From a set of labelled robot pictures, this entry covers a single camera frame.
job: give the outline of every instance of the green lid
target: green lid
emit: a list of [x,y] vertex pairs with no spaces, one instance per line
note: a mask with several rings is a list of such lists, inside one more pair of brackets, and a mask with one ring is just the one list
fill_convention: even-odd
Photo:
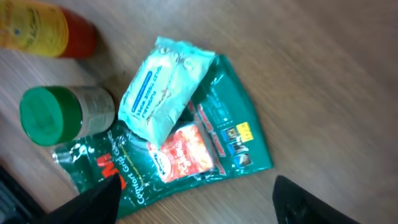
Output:
[[27,90],[19,111],[25,133],[40,146],[70,141],[81,128],[80,104],[65,87],[40,86]]

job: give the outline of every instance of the yellow bottle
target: yellow bottle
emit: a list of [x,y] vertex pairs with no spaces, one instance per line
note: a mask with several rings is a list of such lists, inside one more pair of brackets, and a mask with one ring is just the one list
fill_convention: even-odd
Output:
[[90,56],[96,45],[93,25],[49,3],[0,0],[0,47],[48,57]]

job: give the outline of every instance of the wooden table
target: wooden table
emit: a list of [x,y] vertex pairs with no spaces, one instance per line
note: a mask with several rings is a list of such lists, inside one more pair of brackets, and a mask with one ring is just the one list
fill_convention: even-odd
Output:
[[104,46],[85,60],[0,51],[1,163],[51,211],[76,195],[19,124],[36,85],[101,83],[121,97],[158,35],[223,52],[255,102],[275,169],[174,195],[120,223],[276,223],[286,175],[361,223],[398,219],[398,2],[52,0]]

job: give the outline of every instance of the plastic wrapper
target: plastic wrapper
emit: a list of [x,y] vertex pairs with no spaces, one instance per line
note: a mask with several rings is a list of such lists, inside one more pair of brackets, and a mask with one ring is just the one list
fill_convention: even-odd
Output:
[[201,123],[186,123],[176,128],[158,148],[148,143],[159,177],[168,183],[214,168],[213,146]]
[[53,156],[80,192],[119,173],[119,218],[183,190],[272,168],[256,111],[225,56],[215,58],[180,121],[200,123],[206,129],[217,155],[214,168],[162,178],[150,144],[124,121],[117,121],[108,132],[58,147]]
[[187,42],[158,37],[123,95],[119,119],[160,147],[215,57]]

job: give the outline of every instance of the wet wipes packet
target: wet wipes packet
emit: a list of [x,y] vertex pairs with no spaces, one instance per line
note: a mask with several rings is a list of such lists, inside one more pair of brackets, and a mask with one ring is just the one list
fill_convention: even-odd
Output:
[[215,53],[158,37],[119,108],[119,119],[160,147],[206,75]]

